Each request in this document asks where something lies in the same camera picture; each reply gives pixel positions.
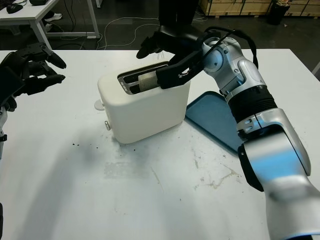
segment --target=black container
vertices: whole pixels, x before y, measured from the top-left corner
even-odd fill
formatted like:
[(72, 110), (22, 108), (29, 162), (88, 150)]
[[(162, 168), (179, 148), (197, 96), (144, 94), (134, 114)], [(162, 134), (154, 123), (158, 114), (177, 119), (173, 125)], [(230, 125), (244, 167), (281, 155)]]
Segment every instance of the black container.
[(267, 22), (272, 25), (279, 25), (289, 8), (290, 6), (280, 6), (276, 3), (272, 4)]

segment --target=white desk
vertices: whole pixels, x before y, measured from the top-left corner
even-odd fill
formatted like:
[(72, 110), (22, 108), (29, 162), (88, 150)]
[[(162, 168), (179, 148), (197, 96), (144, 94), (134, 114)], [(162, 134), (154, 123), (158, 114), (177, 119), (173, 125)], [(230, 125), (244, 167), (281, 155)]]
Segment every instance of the white desk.
[(38, 41), (45, 43), (51, 49), (41, 20), (57, 2), (58, 0), (48, 0), (45, 5), (33, 6), (28, 0), (23, 9), (12, 14), (8, 14), (4, 8), (0, 11), (0, 25), (30, 25)]
[[(161, 61), (158, 55), (138, 60), (136, 51), (56, 52), (67, 63), (58, 71), (66, 79), (18, 97), (4, 125), (4, 240), (269, 239), (264, 194), (247, 184), (237, 156), (191, 125), (128, 145), (106, 130), (105, 113), (94, 109), (98, 78)], [(320, 83), (288, 49), (260, 49), (257, 56), (320, 189)], [(202, 72), (192, 80), (189, 103), (208, 90), (218, 88)]]

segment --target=cable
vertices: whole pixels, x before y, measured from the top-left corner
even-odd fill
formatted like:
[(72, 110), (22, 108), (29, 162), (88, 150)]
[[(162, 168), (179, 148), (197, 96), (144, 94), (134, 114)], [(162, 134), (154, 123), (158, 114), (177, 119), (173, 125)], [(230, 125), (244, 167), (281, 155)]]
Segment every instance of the cable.
[(79, 44), (79, 43), (67, 43), (67, 44), (62, 44), (62, 45), (60, 45), (60, 46), (57, 46), (55, 49), (57, 50), (57, 49), (59, 49), (59, 48), (61, 48), (61, 47), (68, 46), (68, 45), (78, 45), (78, 46), (81, 46), (81, 48), (83, 48), (84, 50), (87, 50), (84, 46), (82, 46), (82, 45)]
[(257, 46), (255, 44), (255, 42), (252, 40), (251, 37), (249, 37), (247, 34), (245, 34), (243, 31), (241, 30), (230, 30), (228, 28), (224, 28), (224, 27), (220, 27), (220, 26), (210, 26), (208, 27), (204, 32), (209, 32), (210, 30), (220, 30), (220, 31), (224, 31), (224, 32), (232, 32), (233, 35), (245, 39), (247, 41), (247, 43), (249, 44), (249, 47), (251, 49), (252, 55), (253, 55), (253, 63), (256, 66), (256, 68), (259, 68), (259, 63), (258, 63), (258, 58), (257, 58)]
[(104, 46), (103, 47), (99, 47), (99, 48), (97, 48), (97, 49), (101, 49), (101, 48), (104, 48), (104, 50), (106, 50), (106, 48), (107, 48), (107, 38), (106, 38), (106, 30), (107, 30), (107, 27), (110, 25), (110, 24), (112, 24), (113, 22), (115, 22), (115, 21), (118, 21), (118, 20), (121, 20), (121, 19), (145, 19), (145, 20), (159, 20), (158, 18), (145, 18), (145, 17), (120, 17), (120, 18), (117, 18), (117, 19), (115, 19), (115, 20), (112, 20), (111, 22), (109, 22), (106, 26), (105, 26), (105, 28), (104, 28), (104, 34), (103, 34), (103, 36), (104, 36)]
[(102, 39), (102, 34), (101, 33), (99, 33), (99, 36), (101, 35), (101, 37), (99, 38), (99, 40), (96, 42), (97, 43), (97, 46), (96, 46), (96, 49), (95, 50), (98, 50), (98, 48), (99, 48), (99, 42), (101, 41), (101, 39)]
[(75, 13), (74, 13), (74, 0), (71, 0), (71, 13), (72, 13), (73, 18), (74, 18), (74, 26), (72, 27), (72, 30), (71, 30), (71, 32), (73, 32), (75, 30), (76, 25), (77, 25), (77, 19), (75, 17)]
[(72, 30), (70, 31), (70, 32), (72, 32), (72, 31), (73, 31), (73, 29), (74, 29), (74, 25), (75, 25), (75, 24), (74, 24), (74, 21), (73, 21), (73, 19), (72, 19), (71, 15), (70, 15), (69, 10), (68, 10), (67, 4), (66, 4), (66, 0), (63, 0), (63, 2), (64, 2), (64, 6), (65, 6), (65, 9), (66, 9), (66, 12), (68, 13), (69, 18), (70, 18), (70, 20), (71, 20), (71, 22), (72, 22)]
[(85, 38), (84, 38), (84, 40), (83, 40), (83, 42), (82, 42), (82, 44), (81, 44), (81, 47), (80, 47), (80, 49), (79, 50), (81, 50), (81, 48), (83, 48), (83, 46), (84, 46), (84, 44), (85, 44), (85, 42), (86, 42), (86, 40), (87, 40), (87, 32), (88, 32), (88, 30), (87, 30), (87, 23), (86, 23), (86, 20), (85, 20), (85, 16), (84, 16), (84, 11), (83, 11), (83, 9), (82, 9), (82, 7), (81, 7), (81, 15), (82, 15), (82, 20), (83, 20), (83, 23), (84, 23), (84, 27), (85, 27)]
[(122, 47), (122, 46), (129, 46), (130, 44), (132, 44), (132, 43), (136, 40), (136, 37), (137, 37), (136, 33), (137, 33), (137, 30), (138, 30), (139, 28), (143, 27), (143, 26), (148, 26), (148, 25), (159, 26), (159, 24), (152, 24), (152, 23), (148, 23), (148, 24), (140, 25), (140, 26), (138, 26), (138, 27), (134, 30), (134, 39), (133, 39), (131, 42), (129, 42), (129, 43), (127, 43), (127, 44), (112, 44), (112, 45), (107, 45), (107, 46), (101, 46), (101, 47), (99, 47), (99, 48), (97, 48), (97, 49), (102, 49), (102, 48), (104, 48), (104, 50), (106, 50), (106, 48), (107, 48), (107, 47)]
[(209, 51), (207, 51), (205, 53), (205, 55), (202, 56), (200, 61), (204, 61), (205, 58), (216, 48), (216, 46), (218, 46), (226, 37), (228, 37), (229, 35), (233, 34), (236, 30), (233, 29), (232, 31), (229, 31), (227, 34), (225, 34), (223, 37), (221, 37), (210, 49)]

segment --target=computer mouse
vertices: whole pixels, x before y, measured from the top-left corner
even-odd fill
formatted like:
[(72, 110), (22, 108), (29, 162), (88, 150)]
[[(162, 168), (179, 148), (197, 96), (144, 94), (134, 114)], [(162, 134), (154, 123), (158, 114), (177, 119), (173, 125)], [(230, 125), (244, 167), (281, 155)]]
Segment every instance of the computer mouse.
[(6, 11), (8, 12), (8, 14), (14, 14), (20, 11), (22, 8), (23, 8), (22, 5), (11, 3), (10, 5), (6, 6)]

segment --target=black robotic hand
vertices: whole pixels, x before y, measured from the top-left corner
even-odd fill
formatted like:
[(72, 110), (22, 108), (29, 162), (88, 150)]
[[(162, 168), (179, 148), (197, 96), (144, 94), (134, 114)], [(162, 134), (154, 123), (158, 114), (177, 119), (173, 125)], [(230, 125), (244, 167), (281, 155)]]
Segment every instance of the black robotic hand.
[(28, 45), (24, 49), (10, 52), (4, 58), (0, 63), (0, 108), (13, 112), (17, 107), (14, 97), (43, 92), (47, 87), (65, 79), (65, 76), (49, 67), (46, 61), (61, 69), (67, 67), (44, 43)]

